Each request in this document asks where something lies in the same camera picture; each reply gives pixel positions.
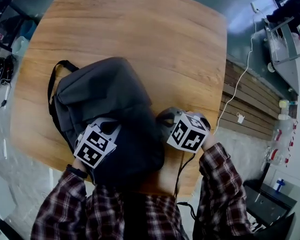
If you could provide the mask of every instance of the plaid shirt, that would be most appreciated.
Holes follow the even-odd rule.
[[[224,147],[220,143],[214,145],[204,152],[199,163],[203,179],[193,239],[227,239],[243,235],[249,238],[251,231],[242,180]],[[44,200],[31,239],[127,238],[125,218],[130,211],[125,210],[125,195],[114,187],[96,185],[93,194],[86,198],[84,181],[65,171]],[[183,239],[175,199],[172,196],[142,196],[144,216],[141,217],[145,220],[146,238]]]

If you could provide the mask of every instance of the dark gray backpack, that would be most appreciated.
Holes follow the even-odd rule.
[[[57,65],[72,73],[61,79],[50,103]],[[95,169],[86,166],[95,184],[133,186],[163,166],[161,131],[151,101],[126,59],[111,57],[80,70],[67,60],[57,65],[48,85],[49,112],[72,153],[79,134],[95,119],[112,118],[121,124],[117,148]]]

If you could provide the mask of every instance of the wooden table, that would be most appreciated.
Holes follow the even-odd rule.
[[[12,143],[60,171],[71,164],[74,157],[48,112],[52,69],[60,60],[81,68],[111,56],[131,63],[155,114],[171,106],[202,112],[214,128],[226,47],[225,18],[193,0],[55,0],[22,62],[11,114]],[[67,73],[61,70],[56,82]],[[180,196],[194,190],[201,154],[183,170]],[[182,159],[182,151],[167,146],[163,168],[140,191],[172,195]]]

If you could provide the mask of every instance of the red plaid sleeve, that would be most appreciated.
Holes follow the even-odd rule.
[[[65,171],[44,200],[32,227],[32,240],[85,239],[86,187],[74,173]]]
[[[225,148],[217,143],[200,158],[203,175],[193,239],[223,239],[251,234],[246,193]]]

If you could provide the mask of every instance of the floor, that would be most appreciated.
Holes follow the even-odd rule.
[[[27,13],[41,18],[45,10],[53,0],[15,0]],[[252,13],[248,8],[251,1],[259,1],[260,9],[271,11],[274,8],[272,0],[197,0],[207,6],[226,15],[228,20],[228,52],[242,62],[249,51],[250,36],[253,32]],[[262,32],[258,32],[256,41],[256,53],[251,60],[251,67],[257,68],[263,65],[261,55]],[[30,232],[34,219],[38,213],[41,203],[51,189],[57,184],[61,175],[60,171],[29,158],[20,153],[9,141],[10,136],[10,115],[12,97],[18,70],[11,82],[8,102],[5,109],[0,110],[0,175],[9,183],[11,194],[17,205],[14,212],[6,219],[12,227],[25,238],[30,238]],[[5,98],[6,86],[0,88],[0,104]],[[232,157],[233,163],[244,180],[253,179],[260,175],[260,168],[264,159],[264,151],[268,146],[267,141],[236,133],[231,130],[220,128],[216,134],[217,139],[225,146]],[[4,156],[4,139],[6,142],[6,154]],[[87,192],[91,193],[93,185],[86,183]],[[189,200],[194,207],[198,206],[200,194],[200,182],[198,182],[192,198]],[[187,208],[180,208],[182,221],[186,232],[191,236],[193,221],[190,219],[190,212]]]

